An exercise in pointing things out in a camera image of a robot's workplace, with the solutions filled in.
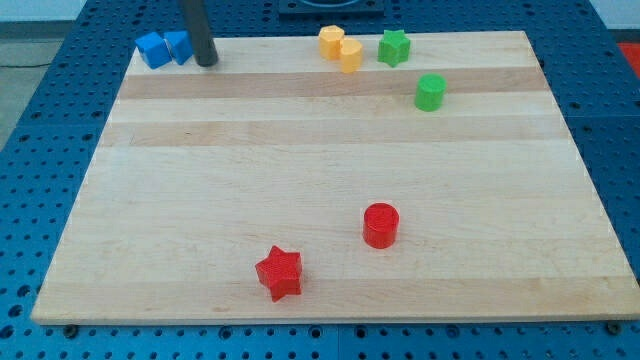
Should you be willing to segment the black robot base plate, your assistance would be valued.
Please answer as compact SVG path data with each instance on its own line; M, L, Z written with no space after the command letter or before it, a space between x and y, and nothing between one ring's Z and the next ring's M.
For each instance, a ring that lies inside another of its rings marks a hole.
M386 0L278 0L280 16L297 15L378 15Z

